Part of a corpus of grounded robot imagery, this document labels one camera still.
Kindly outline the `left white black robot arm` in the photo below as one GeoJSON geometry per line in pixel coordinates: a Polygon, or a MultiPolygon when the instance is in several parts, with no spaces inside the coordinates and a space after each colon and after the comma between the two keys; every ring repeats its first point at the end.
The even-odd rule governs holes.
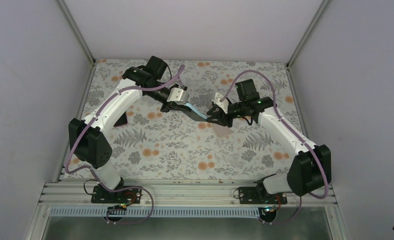
{"type": "Polygon", "coordinates": [[[110,161],[113,150],[106,135],[142,96],[148,95],[162,103],[168,100],[169,86],[180,79],[185,65],[180,65],[170,80],[160,83],[167,67],[165,61],[152,56],[146,65],[128,68],[115,90],[94,111],[83,119],[73,118],[69,122],[70,151],[63,163],[67,174],[90,170],[109,201],[116,203],[124,197],[123,179],[110,161]]]}

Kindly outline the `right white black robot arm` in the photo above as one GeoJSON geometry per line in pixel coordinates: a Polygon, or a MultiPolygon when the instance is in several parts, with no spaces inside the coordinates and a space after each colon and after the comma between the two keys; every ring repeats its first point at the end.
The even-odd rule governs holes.
{"type": "Polygon", "coordinates": [[[216,92],[212,108],[207,112],[208,122],[232,127],[234,119],[250,117],[268,130],[293,158],[287,173],[275,173],[256,182],[256,198],[263,204],[275,194],[292,192],[301,197],[314,190],[327,187],[331,182],[331,151],[318,145],[299,132],[280,112],[273,99],[260,97],[252,79],[235,84],[238,102],[231,102],[216,92]]]}

